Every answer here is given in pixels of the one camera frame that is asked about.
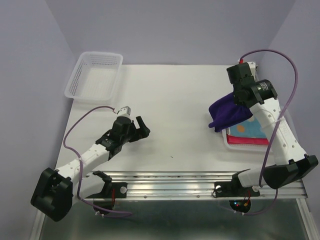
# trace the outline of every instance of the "gray wall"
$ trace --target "gray wall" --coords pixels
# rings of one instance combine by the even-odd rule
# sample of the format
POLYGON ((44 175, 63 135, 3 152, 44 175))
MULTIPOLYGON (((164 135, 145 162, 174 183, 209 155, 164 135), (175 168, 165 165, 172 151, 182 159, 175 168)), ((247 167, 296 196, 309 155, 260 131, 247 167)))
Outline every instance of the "gray wall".
MULTIPOLYGON (((288 54, 298 68, 299 84, 289 107, 301 145, 320 159, 320 1, 297 0, 272 41, 270 48, 288 54)), ((260 64, 260 75, 274 83, 285 102, 293 88, 294 74, 281 57, 267 53, 260 64)), ((304 179, 308 204, 320 228, 320 166, 304 179)))
POLYGON ((0 239, 23 240, 39 175, 59 153, 75 58, 43 0, 1 1, 0 33, 0 239))
POLYGON ((230 64, 266 48, 294 0, 46 0, 75 57, 125 64, 230 64))

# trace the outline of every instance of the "table surface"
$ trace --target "table surface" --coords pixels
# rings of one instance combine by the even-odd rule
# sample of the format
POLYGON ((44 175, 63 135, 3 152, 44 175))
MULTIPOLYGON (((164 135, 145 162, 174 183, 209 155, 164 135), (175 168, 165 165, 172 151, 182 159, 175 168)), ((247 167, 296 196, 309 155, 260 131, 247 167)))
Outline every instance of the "table surface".
MULTIPOLYGON (((264 154, 228 149, 221 133, 208 128, 208 108, 232 92, 228 65, 123 65, 109 105, 131 107, 131 117, 142 116, 151 133, 127 143, 102 171, 241 171, 259 168, 264 154)), ((101 104, 74 101, 68 130, 82 115, 101 104)), ((109 109, 88 115, 71 132, 67 144, 85 152, 109 130, 116 116, 109 109)), ((61 147, 57 167, 75 158, 61 147)), ((274 164, 272 155, 268 164, 274 164)))

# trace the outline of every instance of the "folded cloth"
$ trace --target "folded cloth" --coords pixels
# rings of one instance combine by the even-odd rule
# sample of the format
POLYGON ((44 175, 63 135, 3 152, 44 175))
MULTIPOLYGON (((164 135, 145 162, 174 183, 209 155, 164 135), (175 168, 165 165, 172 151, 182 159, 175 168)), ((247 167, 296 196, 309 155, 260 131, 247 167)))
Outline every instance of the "folded cloth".
POLYGON ((234 103, 232 92, 212 104, 209 107, 209 113, 213 119, 209 128, 214 128, 216 133, 252 117, 252 113, 247 107, 234 103))

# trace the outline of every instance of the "purple cable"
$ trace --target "purple cable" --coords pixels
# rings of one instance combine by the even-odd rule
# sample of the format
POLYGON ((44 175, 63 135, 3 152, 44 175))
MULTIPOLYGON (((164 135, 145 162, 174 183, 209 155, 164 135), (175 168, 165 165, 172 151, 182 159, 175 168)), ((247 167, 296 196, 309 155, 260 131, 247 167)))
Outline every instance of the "purple cable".
POLYGON ((70 147, 70 146, 67 146, 66 145, 66 140, 67 140, 67 137, 68 135, 71 133, 71 131, 75 128, 75 126, 80 123, 80 121, 82 119, 84 119, 87 115, 89 115, 90 113, 92 113, 93 111, 97 110, 97 109, 103 109, 103 108, 107 108, 107 109, 111 109, 113 112, 115 111, 115 109, 113 107, 110 107, 110 106, 97 106, 93 109, 91 109, 90 111, 88 111, 85 115, 83 115, 82 117, 80 117, 80 119, 78 121, 75 122, 75 124, 72 125, 72 127, 69 129, 69 131, 65 134, 64 138, 63 138, 63 141, 62 141, 62 144, 63 146, 66 148, 66 149, 69 149, 71 150, 72 152, 74 152, 76 154, 76 156, 78 157, 79 159, 79 164, 80 164, 80 169, 79 169, 79 183, 78 183, 78 188, 77 188, 77 191, 76 191, 76 196, 79 200, 81 200, 82 202, 84 202, 85 204, 88 204, 96 209, 99 209, 101 211, 105 211, 105 212, 109 212, 109 213, 114 213, 114 214, 121 214, 121 215, 115 215, 115 216, 109 216, 109 215, 103 215, 103 217, 107 217, 107 218, 125 218, 125 217, 129 217, 131 216, 133 213, 132 212, 129 212, 129 211, 114 211, 114 210, 109 210, 109 209, 106 209, 106 208, 103 208, 103 207, 100 207, 100 206, 97 206, 83 198, 80 197, 80 189, 81 189, 81 183, 82 183, 82 175, 83 175, 83 168, 84 168, 84 165, 83 165, 83 162, 81 160, 81 155, 80 153, 75 150, 73 147, 70 147))
MULTIPOLYGON (((298 86, 298 70, 297 70, 297 67, 295 65, 295 63, 292 61, 292 59, 290 57, 288 57, 287 55, 285 55, 284 53, 280 52, 280 51, 277 51, 277 50, 272 50, 272 49, 258 49, 258 50, 254 50, 254 51, 250 51, 246 54, 244 54, 240 60, 242 60, 244 57, 250 55, 250 54, 254 54, 254 53, 259 53, 259 52, 271 52, 271 53, 275 53, 275 54, 279 54, 281 55, 282 57, 284 57, 285 59, 287 59, 289 61, 289 63, 291 64, 291 66, 293 67, 293 71, 294 71, 294 85, 293 85, 293 90, 291 92, 291 95, 288 99, 288 101, 286 102, 286 104, 284 105, 279 117, 278 117, 278 121, 276 122, 275 126, 274 126, 274 129, 273 129, 273 132, 272 132, 272 135, 271 135, 271 138, 269 140, 269 144, 268 144, 268 147, 266 148, 266 152, 265 152, 265 155, 264 155, 264 159, 263 159, 263 163, 262 163, 262 168, 261 168, 261 172, 260 172, 260 176, 259 176, 259 186, 262 187, 261 183, 262 183, 262 178, 263 178, 263 175, 264 175, 264 171, 266 169, 266 164, 267 164, 267 160, 268 160, 268 156, 269 156, 269 153, 270 153, 270 150, 271 150, 271 146, 272 146, 272 143, 276 137, 276 134, 277 134, 277 130, 279 128, 279 125, 280 125, 280 121, 279 119, 281 119, 284 114, 285 114, 285 111, 287 110, 287 108, 289 107, 295 93, 296 93, 296 90, 297 90, 297 86, 298 86)), ((263 214, 265 212, 267 212, 276 202, 277 200, 277 197, 278 197, 278 189, 275 190, 275 196, 274 196, 274 199, 272 201, 272 203, 267 207, 265 208, 264 210, 262 211, 258 211, 258 212, 253 212, 253 213, 245 213, 244 215, 248 215, 248 216, 254 216, 254 215, 258 215, 258 214, 263 214)))

